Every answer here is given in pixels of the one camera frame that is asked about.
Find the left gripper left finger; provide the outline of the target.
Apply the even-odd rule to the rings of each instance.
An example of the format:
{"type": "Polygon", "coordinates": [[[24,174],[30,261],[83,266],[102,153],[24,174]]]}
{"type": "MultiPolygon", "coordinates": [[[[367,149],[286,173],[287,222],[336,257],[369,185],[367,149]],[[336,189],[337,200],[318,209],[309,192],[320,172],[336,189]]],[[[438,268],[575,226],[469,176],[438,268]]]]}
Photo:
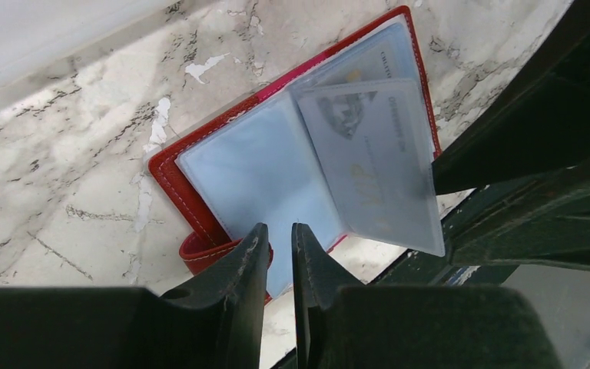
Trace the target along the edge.
{"type": "Polygon", "coordinates": [[[256,368],[268,229],[156,295],[147,288],[0,288],[0,368],[256,368]]]}

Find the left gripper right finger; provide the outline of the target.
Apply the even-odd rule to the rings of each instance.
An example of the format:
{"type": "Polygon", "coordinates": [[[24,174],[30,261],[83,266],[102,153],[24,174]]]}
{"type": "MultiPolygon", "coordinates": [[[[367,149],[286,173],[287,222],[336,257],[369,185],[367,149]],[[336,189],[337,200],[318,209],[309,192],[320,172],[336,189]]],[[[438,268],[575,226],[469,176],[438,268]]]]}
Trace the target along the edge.
{"type": "Polygon", "coordinates": [[[558,368],[539,316],[494,285],[366,285],[292,227],[300,368],[558,368]]]}

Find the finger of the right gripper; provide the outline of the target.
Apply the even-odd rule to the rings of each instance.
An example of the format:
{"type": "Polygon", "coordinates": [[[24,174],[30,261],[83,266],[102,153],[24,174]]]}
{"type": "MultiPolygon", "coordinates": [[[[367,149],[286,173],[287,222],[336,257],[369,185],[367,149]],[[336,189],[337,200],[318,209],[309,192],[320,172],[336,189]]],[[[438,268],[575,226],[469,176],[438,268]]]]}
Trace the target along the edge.
{"type": "Polygon", "coordinates": [[[590,271],[590,1],[575,1],[495,102],[434,162],[457,266],[590,271]]]}

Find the silver card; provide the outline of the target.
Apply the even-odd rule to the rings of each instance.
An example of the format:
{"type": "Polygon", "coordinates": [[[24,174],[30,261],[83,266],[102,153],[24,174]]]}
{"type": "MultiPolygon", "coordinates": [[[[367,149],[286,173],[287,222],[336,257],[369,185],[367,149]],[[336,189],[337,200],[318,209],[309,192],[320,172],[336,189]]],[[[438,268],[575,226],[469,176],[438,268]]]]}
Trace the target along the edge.
{"type": "Polygon", "coordinates": [[[433,151],[416,83],[394,78],[302,88],[296,101],[349,230],[444,256],[433,151]]]}

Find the red leather card holder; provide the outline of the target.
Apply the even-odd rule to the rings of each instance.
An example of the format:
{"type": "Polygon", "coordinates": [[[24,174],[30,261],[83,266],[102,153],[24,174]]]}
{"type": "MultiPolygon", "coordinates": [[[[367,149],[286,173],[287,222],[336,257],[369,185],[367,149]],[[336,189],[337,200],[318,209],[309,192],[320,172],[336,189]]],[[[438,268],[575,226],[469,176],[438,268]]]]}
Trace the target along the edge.
{"type": "Polygon", "coordinates": [[[273,300],[293,283],[293,224],[308,224],[325,251],[356,235],[341,220],[296,93],[394,78],[418,86],[434,160],[441,147],[413,18],[405,5],[155,154],[149,171],[193,230],[179,249],[187,268],[201,273],[255,224],[264,223],[271,256],[266,297],[273,300]]]}

